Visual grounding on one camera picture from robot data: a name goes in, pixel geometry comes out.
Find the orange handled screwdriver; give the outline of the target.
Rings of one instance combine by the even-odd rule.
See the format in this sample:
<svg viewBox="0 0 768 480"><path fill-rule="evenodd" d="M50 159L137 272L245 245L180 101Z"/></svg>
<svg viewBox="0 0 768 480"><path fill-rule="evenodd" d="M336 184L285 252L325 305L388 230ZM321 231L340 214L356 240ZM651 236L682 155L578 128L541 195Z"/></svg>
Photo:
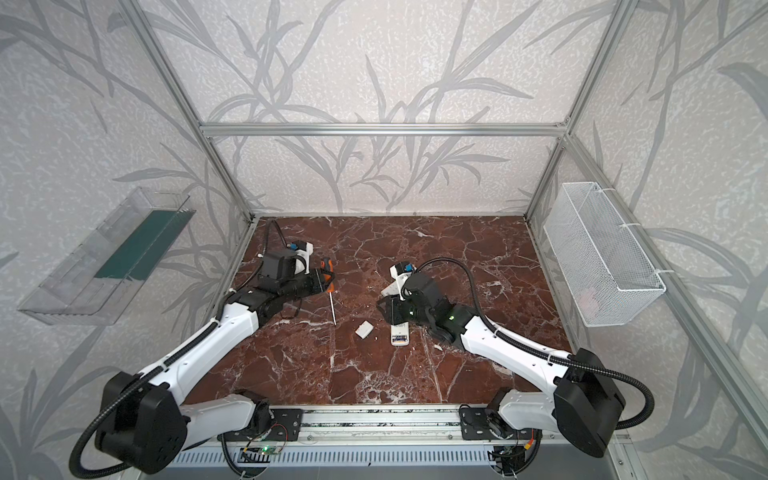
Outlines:
<svg viewBox="0 0 768 480"><path fill-rule="evenodd" d="M333 324L337 324L337 317L336 317L336 311L335 311L335 305L334 305L334 298L333 298L333 292L335 291L335 286L333 283L333 279L335 278L335 271L333 262L329 257L325 257L321 260L321 268L324 270L328 270L331 275L327 277L326 283L328 284L327 288L327 294L329 297L329 304L330 304L330 311L331 311L331 317Z"/></svg>

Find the white remote being unloaded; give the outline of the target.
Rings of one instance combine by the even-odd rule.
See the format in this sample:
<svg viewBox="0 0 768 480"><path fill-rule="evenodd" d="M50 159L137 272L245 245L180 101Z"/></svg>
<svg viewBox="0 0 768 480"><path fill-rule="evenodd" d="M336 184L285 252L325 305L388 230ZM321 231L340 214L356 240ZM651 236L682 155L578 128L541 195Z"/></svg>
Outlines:
<svg viewBox="0 0 768 480"><path fill-rule="evenodd" d="M390 343L394 347L404 347L409 345L410 329L407 322L391 326Z"/></svg>

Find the white battery cover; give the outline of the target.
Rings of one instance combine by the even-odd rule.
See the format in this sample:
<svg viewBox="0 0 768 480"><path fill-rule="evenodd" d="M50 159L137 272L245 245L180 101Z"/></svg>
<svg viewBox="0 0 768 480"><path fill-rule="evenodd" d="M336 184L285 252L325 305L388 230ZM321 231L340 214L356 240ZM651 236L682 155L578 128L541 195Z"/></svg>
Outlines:
<svg viewBox="0 0 768 480"><path fill-rule="evenodd" d="M357 335L359 338L361 338L361 339L365 339L366 337L368 337L368 336L371 334L371 332L373 331L373 329L374 329L374 327L373 327L373 325L372 325L370 322L368 322L368 321L364 321L364 322L363 322L363 323L362 323L362 324L361 324L361 325L360 325L360 326L359 326L359 327L356 329L356 331L355 331L355 334L356 334L356 335Z"/></svg>

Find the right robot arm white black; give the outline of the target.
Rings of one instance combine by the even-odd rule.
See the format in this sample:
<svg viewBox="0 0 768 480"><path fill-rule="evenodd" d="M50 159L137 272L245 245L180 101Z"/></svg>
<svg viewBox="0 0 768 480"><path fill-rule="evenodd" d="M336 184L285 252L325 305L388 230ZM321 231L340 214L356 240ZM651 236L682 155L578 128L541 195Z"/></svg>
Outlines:
<svg viewBox="0 0 768 480"><path fill-rule="evenodd" d="M503 390L486 412L498 436L509 430L557 430L578 450L604 456L626 400L614 380L595 370L599 358L538 344L497 324L473 306L453 303L423 272L405 272L381 291L377 309L391 325L414 323L433 338L491 360L534 385L534 394Z"/></svg>

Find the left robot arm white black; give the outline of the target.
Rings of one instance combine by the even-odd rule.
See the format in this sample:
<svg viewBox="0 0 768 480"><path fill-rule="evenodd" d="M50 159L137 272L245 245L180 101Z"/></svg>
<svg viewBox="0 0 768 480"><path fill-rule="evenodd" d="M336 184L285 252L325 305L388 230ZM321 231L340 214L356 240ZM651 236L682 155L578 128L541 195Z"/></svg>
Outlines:
<svg viewBox="0 0 768 480"><path fill-rule="evenodd" d="M312 268L283 279L261 277L230 293L221 311L193 337L136 374L120 372L105 385L101 411L76 442L69 468L82 479L128 468L164 469L183 450L243 431L259 436L274 420L266 398L247 391L194 405L185 400L234 347L285 304L328 290L334 273Z"/></svg>

